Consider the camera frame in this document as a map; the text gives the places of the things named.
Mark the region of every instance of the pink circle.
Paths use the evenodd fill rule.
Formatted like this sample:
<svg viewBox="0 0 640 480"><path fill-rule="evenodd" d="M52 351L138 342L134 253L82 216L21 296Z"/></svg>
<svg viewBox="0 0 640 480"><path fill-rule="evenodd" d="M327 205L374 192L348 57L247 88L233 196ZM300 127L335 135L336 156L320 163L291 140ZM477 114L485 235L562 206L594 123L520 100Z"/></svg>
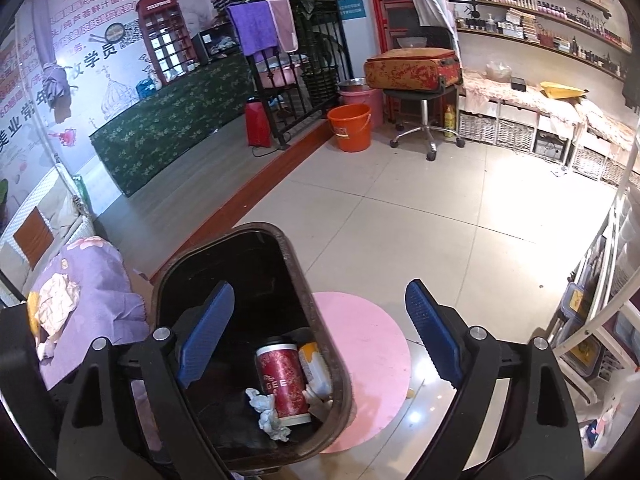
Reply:
<svg viewBox="0 0 640 480"><path fill-rule="evenodd" d="M323 453L344 451L377 435L398 414L411 378L411 354L400 327L370 301L316 292L322 318L349 371L357 412Z"/></svg>

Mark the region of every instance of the pink bucket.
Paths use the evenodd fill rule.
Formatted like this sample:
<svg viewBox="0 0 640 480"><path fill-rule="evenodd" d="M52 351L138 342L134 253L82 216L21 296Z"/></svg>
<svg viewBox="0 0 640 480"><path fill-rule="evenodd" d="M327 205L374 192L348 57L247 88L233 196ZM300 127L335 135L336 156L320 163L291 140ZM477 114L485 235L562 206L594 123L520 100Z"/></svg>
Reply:
<svg viewBox="0 0 640 480"><path fill-rule="evenodd" d="M383 95L380 88L372 88L363 92L340 91L342 103L345 105L365 104L371 108L371 127L382 126L385 121Z"/></svg>

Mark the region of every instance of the yellow bottle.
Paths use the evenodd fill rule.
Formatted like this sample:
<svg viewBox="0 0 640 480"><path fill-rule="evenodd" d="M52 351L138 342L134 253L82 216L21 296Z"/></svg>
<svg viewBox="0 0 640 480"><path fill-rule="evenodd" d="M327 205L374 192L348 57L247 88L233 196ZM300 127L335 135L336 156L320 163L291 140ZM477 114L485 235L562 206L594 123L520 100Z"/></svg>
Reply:
<svg viewBox="0 0 640 480"><path fill-rule="evenodd" d="M456 129L456 111L453 109L453 105L447 105L444 111L444 127L449 130ZM454 135L450 132L444 132L444 136L453 137Z"/></svg>

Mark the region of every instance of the qr code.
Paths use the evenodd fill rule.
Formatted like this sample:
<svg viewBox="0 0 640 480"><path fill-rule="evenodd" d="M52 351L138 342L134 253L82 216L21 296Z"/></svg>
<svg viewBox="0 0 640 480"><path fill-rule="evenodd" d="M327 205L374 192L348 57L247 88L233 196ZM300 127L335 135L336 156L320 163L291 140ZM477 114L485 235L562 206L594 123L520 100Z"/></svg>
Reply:
<svg viewBox="0 0 640 480"><path fill-rule="evenodd" d="M142 39L142 32L138 25L138 20L126 23L124 26L124 36L120 40L120 48L123 49L132 43L135 43Z"/></svg>

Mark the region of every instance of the green patterned tablecloth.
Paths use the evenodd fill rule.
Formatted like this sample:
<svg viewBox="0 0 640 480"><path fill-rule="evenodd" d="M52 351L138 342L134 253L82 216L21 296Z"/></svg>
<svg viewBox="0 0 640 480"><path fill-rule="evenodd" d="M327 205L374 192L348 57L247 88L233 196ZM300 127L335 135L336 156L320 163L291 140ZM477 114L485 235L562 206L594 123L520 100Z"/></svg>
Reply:
<svg viewBox="0 0 640 480"><path fill-rule="evenodd" d="M214 129L238 117L254 92L241 54L182 76L91 136L100 160L131 196Z"/></svg>

